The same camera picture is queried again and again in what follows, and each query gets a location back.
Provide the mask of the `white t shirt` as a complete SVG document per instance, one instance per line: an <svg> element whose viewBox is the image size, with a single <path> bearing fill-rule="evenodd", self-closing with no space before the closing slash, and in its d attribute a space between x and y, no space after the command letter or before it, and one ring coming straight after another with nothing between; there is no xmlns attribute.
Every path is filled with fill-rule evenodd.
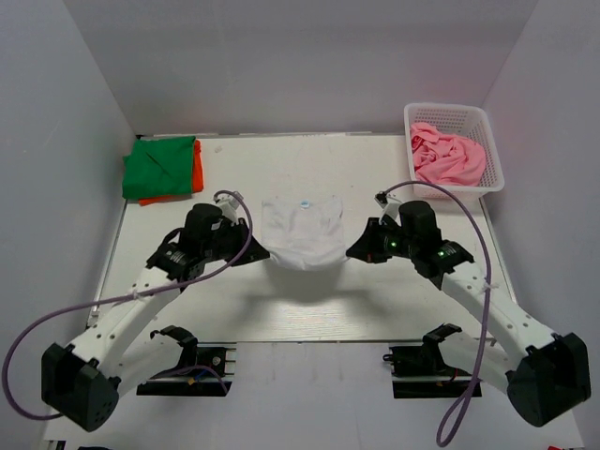
<svg viewBox="0 0 600 450"><path fill-rule="evenodd" d="M261 243L271 261L285 269L322 271L344 263L342 200L263 201Z"/></svg>

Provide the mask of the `pink t shirt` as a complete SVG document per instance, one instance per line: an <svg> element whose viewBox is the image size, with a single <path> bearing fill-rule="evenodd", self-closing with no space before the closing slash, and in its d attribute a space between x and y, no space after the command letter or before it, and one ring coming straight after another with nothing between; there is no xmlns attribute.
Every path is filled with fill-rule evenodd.
<svg viewBox="0 0 600 450"><path fill-rule="evenodd" d="M444 186L476 187L487 166L484 147L426 123L410 126L412 163L418 181Z"/></svg>

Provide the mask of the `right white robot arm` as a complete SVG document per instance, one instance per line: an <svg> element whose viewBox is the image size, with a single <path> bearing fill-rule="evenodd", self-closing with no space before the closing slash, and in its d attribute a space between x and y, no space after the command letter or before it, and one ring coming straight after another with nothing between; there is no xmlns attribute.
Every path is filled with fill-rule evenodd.
<svg viewBox="0 0 600 450"><path fill-rule="evenodd" d="M421 277L484 325L497 343L482 348L479 380L506 394L535 427L590 398L589 357L580 337L556 333L487 283L473 255L442 237L427 202L389 202L380 194L378 203L382 215L368 219L348 257L365 263L408 259Z"/></svg>

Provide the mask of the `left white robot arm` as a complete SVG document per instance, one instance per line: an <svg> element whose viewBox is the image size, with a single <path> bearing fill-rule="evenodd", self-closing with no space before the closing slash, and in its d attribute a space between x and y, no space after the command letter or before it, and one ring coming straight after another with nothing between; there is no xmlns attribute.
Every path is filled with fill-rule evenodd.
<svg viewBox="0 0 600 450"><path fill-rule="evenodd" d="M85 431L100 428L120 397L159 376L184 375L198 367L198 339L187 329L159 326L159 312L194 281L206 279L209 263L255 263L269 253L252 236L245 205L236 193L219 192L197 203L183 227L169 232L119 300L81 335L42 355L43 401Z"/></svg>

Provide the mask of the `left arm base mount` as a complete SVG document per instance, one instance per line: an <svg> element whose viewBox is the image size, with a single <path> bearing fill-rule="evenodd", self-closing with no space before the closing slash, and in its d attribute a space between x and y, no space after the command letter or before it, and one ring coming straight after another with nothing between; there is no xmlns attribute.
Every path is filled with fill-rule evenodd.
<svg viewBox="0 0 600 450"><path fill-rule="evenodd" d="M233 344L204 344L185 328L170 325L150 332L180 349L177 364L139 384L138 397L221 398L233 383L237 349Z"/></svg>

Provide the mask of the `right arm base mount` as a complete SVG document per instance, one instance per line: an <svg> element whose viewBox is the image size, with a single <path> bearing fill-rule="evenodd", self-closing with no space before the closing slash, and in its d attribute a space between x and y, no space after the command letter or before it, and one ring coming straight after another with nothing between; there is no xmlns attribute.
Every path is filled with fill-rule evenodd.
<svg viewBox="0 0 600 450"><path fill-rule="evenodd" d="M440 345L456 338L462 329L445 323L427 332L418 343L392 345L382 360L391 369L395 399L459 398L472 375L448 366Z"/></svg>

